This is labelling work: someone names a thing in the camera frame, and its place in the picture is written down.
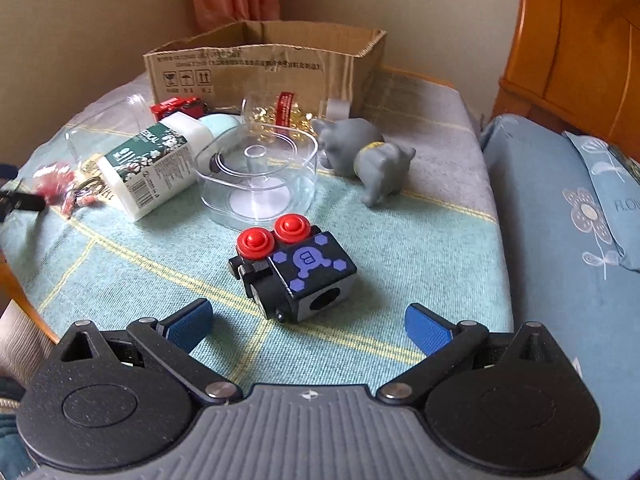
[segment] blue gripper pad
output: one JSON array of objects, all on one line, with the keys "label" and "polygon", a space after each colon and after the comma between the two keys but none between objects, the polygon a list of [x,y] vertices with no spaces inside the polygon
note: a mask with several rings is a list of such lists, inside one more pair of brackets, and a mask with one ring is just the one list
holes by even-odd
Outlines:
[{"label": "blue gripper pad", "polygon": [[158,331],[188,354],[211,332],[212,325],[213,307],[201,298],[159,321]]},{"label": "blue gripper pad", "polygon": [[450,342],[458,327],[419,303],[412,303],[404,313],[404,330],[411,341],[427,356]]}]

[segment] blue bed sheet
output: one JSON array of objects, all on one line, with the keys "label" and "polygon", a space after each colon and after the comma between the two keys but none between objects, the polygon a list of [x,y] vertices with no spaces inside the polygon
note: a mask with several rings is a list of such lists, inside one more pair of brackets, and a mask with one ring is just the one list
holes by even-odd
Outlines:
[{"label": "blue bed sheet", "polygon": [[627,479],[640,468],[640,274],[618,264],[589,172],[567,138],[507,115],[481,140],[514,323],[541,321],[577,360],[602,416],[586,468]]}]

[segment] elephant toy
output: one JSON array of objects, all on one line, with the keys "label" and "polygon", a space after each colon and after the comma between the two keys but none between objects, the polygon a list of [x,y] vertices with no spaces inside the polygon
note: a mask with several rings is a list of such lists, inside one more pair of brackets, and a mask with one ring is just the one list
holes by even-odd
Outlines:
[{"label": "elephant toy", "polygon": [[365,206],[400,192],[415,149],[385,142],[378,128],[364,119],[313,119],[311,125],[318,134],[320,164],[338,176],[357,176],[365,187],[360,197]]}]

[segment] cardboard box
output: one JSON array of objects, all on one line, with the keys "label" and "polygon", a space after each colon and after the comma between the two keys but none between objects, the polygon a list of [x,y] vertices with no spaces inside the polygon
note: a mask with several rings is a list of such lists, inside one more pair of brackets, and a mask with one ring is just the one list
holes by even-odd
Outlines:
[{"label": "cardboard box", "polygon": [[199,96],[239,110],[251,91],[294,92],[301,110],[328,99],[360,113],[382,62],[386,32],[313,22],[235,22],[145,54],[156,103]]}]

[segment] red button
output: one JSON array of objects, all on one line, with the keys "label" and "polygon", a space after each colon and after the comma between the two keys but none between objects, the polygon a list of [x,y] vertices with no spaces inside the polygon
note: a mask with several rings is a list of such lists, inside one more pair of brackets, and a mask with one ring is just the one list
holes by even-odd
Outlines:
[{"label": "red button", "polygon": [[286,244],[297,244],[309,238],[311,234],[311,224],[309,220],[302,215],[290,213],[278,218],[273,230],[278,240]]},{"label": "red button", "polygon": [[238,254],[248,260],[261,260],[273,253],[273,235],[262,227],[249,227],[242,231],[236,242]]}]

